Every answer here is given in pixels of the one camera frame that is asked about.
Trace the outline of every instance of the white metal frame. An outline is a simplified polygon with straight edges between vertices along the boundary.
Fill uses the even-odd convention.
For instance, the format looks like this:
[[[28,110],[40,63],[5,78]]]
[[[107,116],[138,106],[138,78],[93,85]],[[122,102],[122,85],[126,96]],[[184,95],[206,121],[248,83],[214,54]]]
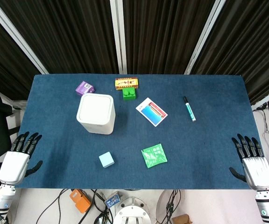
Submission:
[[[22,49],[22,51],[26,54],[26,56],[30,59],[30,61],[34,64],[34,66],[39,70],[41,74],[48,74],[49,72],[41,63],[39,58],[33,52],[31,47],[24,40],[22,35],[15,28],[13,23],[6,16],[4,11],[0,8],[0,24],[2,27],[9,33],[9,35],[13,38],[13,40],[17,43],[17,45]]]
[[[116,54],[120,74],[127,74],[123,0],[110,0]]]
[[[202,33],[199,37],[199,40],[196,44],[196,47],[193,51],[193,54],[191,55],[190,61],[185,69],[184,75],[189,75],[191,73],[191,70],[205,44],[205,41],[208,38],[208,35],[211,32],[211,29],[213,28],[215,21],[217,20],[219,13],[221,12],[226,0],[215,0],[215,3],[211,9],[211,12],[209,13],[209,16],[207,18],[207,21],[204,25],[204,28],[202,30]]]
[[[259,106],[261,106],[262,104],[266,103],[269,101],[269,95],[267,95],[265,98],[263,98],[262,100],[258,101],[257,103],[255,103],[254,105],[252,105],[252,110],[255,110],[256,108],[258,108]]]

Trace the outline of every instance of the floor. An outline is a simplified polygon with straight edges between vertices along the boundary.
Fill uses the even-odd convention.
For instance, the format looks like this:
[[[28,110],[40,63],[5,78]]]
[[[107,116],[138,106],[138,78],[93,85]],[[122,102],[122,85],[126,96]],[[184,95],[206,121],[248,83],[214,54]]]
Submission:
[[[263,112],[254,112],[258,132],[264,153],[269,161],[269,134],[264,133]],[[9,118],[9,126],[17,125],[22,119],[23,112],[16,112]],[[85,190],[89,197],[92,196],[90,190]],[[101,190],[105,196],[109,196],[115,190]],[[25,224],[36,223],[42,211],[58,196],[60,189],[19,189],[16,200],[11,206],[12,223]],[[165,212],[166,203],[170,196],[170,190],[139,190],[125,191],[119,190],[124,199],[137,197],[146,204],[146,210],[150,215],[151,223],[156,223],[156,218],[161,221],[162,213]],[[66,191],[60,198],[61,223],[77,224],[83,214],[76,208],[70,199],[70,190]],[[194,224],[215,223],[215,224],[249,224],[262,223],[260,213],[254,200],[253,190],[182,190],[181,203],[173,216],[189,214]],[[93,223],[99,211],[92,208],[86,222]],[[57,203],[54,203],[40,218],[38,224],[58,223],[59,210]]]

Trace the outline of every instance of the black curtain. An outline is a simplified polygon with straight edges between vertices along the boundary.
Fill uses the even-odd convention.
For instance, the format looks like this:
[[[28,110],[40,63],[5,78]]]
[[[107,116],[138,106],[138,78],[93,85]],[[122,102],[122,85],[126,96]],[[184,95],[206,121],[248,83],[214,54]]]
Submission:
[[[214,0],[124,0],[127,72],[184,74]]]
[[[109,0],[0,0],[49,73],[118,73]]]
[[[12,100],[28,98],[39,71],[0,25],[0,92]]]
[[[251,103],[269,94],[269,1],[227,0],[192,74],[242,75]]]

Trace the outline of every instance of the card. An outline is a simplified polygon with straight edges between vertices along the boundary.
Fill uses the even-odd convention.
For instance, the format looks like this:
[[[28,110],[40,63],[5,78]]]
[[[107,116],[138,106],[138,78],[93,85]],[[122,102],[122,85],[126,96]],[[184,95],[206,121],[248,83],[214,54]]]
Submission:
[[[158,126],[163,121],[163,119],[168,116],[165,111],[163,111],[149,98],[146,98],[140,105],[136,107],[136,109],[155,127]]]

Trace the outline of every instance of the white square container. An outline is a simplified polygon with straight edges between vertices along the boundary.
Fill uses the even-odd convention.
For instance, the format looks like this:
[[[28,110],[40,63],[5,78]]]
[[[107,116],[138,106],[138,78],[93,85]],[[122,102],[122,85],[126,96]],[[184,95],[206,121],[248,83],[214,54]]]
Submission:
[[[115,123],[115,107],[110,95],[86,93],[82,96],[77,120],[90,133],[110,134]]]

